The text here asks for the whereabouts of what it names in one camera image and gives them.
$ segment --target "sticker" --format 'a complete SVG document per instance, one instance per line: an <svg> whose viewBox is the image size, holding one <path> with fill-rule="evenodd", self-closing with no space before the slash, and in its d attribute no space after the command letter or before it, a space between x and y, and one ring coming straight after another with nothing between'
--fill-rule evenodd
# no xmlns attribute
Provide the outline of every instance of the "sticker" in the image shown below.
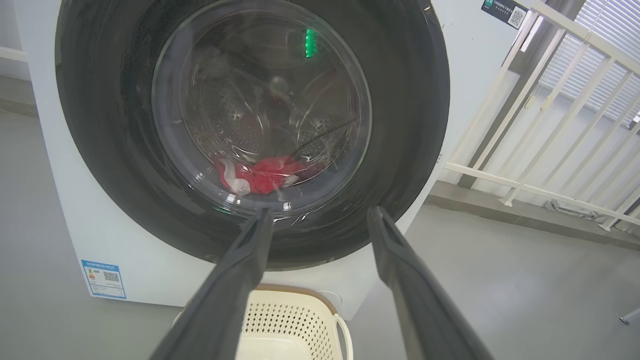
<svg viewBox="0 0 640 360"><path fill-rule="evenodd" d="M482 10L516 29L520 29L528 11L514 0L484 0Z"/></svg>
<svg viewBox="0 0 640 360"><path fill-rule="evenodd" d="M89 280L89 289L93 296L126 299L120 268L116 265L94 263L82 260L84 274Z"/></svg>

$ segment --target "basket handle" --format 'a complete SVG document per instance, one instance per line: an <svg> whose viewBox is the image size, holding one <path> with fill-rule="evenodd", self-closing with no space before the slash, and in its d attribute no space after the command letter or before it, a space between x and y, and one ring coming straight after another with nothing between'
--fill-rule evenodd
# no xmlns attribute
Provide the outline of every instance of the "basket handle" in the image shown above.
<svg viewBox="0 0 640 360"><path fill-rule="evenodd" d="M349 332L349 327L347 327L347 323L344 322L344 319L341 318L340 315L335 314L333 317L340 325L340 329L342 330L344 344L347 346L347 360L353 360L353 342L351 342L351 333Z"/></svg>

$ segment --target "door glass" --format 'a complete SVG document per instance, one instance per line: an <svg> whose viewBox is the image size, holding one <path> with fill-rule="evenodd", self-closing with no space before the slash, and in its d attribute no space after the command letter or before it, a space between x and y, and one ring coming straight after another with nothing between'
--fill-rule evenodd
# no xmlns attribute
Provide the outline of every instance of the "door glass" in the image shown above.
<svg viewBox="0 0 640 360"><path fill-rule="evenodd" d="M295 4L227 1L164 45L152 92L164 151L220 211L308 211L364 157L371 102L362 70L327 23Z"/></svg>

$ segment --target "plastic basket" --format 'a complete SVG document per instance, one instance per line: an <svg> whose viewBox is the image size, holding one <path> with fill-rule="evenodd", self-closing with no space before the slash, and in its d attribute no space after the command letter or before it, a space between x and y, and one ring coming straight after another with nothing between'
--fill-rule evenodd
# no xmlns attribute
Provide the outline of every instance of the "plastic basket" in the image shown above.
<svg viewBox="0 0 640 360"><path fill-rule="evenodd" d="M247 301L236 360L342 360L338 326L353 360L349 329L331 302L306 289L260 286Z"/></svg>

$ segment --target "laundry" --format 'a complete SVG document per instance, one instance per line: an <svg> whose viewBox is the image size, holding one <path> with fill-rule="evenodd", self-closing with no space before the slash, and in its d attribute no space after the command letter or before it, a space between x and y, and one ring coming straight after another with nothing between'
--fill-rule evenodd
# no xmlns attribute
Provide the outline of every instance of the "laundry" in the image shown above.
<svg viewBox="0 0 640 360"><path fill-rule="evenodd" d="M220 181L236 195L249 193L268 194L298 182L305 166L290 156L267 158L249 166L229 159L214 159L220 173Z"/></svg>

